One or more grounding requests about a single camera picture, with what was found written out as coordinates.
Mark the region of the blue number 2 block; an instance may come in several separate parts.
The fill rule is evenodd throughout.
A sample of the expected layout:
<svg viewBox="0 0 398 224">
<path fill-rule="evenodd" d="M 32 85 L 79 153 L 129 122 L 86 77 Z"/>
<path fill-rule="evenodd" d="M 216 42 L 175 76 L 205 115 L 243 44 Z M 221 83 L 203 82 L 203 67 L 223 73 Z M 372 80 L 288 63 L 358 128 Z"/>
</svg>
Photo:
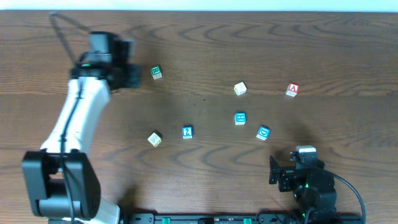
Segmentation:
<svg viewBox="0 0 398 224">
<path fill-rule="evenodd" d="M 192 139 L 193 138 L 193 128 L 191 126 L 184 126 L 182 128 L 182 137 L 184 139 Z"/>
</svg>

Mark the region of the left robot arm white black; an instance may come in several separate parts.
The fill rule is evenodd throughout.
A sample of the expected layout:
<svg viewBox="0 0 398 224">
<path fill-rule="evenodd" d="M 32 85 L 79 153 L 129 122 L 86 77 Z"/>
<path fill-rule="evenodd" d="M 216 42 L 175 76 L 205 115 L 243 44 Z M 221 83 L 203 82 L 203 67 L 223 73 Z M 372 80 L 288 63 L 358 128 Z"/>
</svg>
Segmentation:
<svg viewBox="0 0 398 224">
<path fill-rule="evenodd" d="M 101 197 L 89 155 L 98 120 L 121 88 L 138 88 L 141 68 L 130 63 L 135 41 L 90 32 L 90 49 L 71 69 L 68 94 L 56 125 L 22 171 L 32 213 L 49 223 L 120 223 L 121 209 Z"/>
</svg>

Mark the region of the red letter A block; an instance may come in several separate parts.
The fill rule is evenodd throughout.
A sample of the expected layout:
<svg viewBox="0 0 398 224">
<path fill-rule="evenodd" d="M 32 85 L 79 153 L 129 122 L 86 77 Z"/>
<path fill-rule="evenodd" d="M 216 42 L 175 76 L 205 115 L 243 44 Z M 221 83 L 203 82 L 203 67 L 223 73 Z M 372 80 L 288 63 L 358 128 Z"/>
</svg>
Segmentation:
<svg viewBox="0 0 398 224">
<path fill-rule="evenodd" d="M 300 86 L 296 83 L 289 83 L 285 94 L 287 96 L 295 97 L 299 92 Z"/>
</svg>

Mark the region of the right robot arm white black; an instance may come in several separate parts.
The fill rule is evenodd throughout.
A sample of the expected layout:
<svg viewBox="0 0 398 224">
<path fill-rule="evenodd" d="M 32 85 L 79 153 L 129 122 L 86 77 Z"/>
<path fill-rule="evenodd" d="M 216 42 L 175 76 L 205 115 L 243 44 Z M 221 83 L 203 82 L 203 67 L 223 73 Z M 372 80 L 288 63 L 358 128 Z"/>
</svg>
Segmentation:
<svg viewBox="0 0 398 224">
<path fill-rule="evenodd" d="M 337 223 L 334 177 L 326 173 L 317 150 L 297 149 L 290 159 L 295 165 L 282 167 L 269 157 L 269 183 L 277 184 L 280 192 L 293 193 L 299 223 Z"/>
</svg>

